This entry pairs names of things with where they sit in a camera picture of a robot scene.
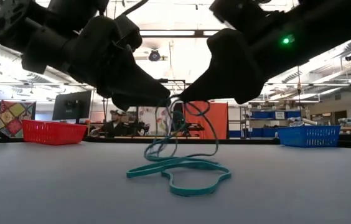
person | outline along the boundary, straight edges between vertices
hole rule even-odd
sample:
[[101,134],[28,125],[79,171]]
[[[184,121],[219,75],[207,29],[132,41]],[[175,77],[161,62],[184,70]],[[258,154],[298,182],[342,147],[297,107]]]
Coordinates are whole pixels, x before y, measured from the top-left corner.
[[122,136],[127,134],[127,128],[121,121],[124,112],[121,110],[111,110],[111,121],[104,124],[101,131],[106,132],[108,136]]

blue basket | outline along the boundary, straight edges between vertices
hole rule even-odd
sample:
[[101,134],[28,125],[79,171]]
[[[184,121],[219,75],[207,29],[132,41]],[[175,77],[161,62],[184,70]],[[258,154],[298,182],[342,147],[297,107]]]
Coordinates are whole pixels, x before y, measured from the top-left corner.
[[281,144],[296,147],[336,147],[340,126],[278,128]]

plastic basket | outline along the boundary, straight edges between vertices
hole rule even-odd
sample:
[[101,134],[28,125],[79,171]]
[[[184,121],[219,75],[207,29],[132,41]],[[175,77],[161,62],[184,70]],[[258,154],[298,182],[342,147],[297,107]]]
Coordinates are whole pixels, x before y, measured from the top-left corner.
[[57,122],[22,120],[24,140],[48,145],[64,145],[80,143],[84,137],[86,126]]
[[336,147],[340,126],[278,128],[281,144],[296,147]]

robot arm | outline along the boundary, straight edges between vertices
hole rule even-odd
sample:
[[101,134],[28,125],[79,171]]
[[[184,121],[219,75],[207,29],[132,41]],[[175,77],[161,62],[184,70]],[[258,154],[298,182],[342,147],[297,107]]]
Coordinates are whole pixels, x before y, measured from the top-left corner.
[[[108,0],[4,1],[0,44],[23,53],[22,66],[42,73],[46,66],[97,88],[125,110],[157,105],[170,92],[133,58],[142,43],[126,15],[102,14]],[[183,101],[257,97],[277,74],[351,39],[351,0],[300,0],[289,12],[266,12],[254,0],[215,0],[214,16],[235,29],[207,39],[212,59],[207,71],[181,95]]]

green led light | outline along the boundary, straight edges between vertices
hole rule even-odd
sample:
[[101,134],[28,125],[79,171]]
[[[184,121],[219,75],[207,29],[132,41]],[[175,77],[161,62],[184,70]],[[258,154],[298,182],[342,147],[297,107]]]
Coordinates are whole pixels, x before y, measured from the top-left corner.
[[282,44],[288,44],[290,43],[290,39],[289,38],[285,38],[282,40]]

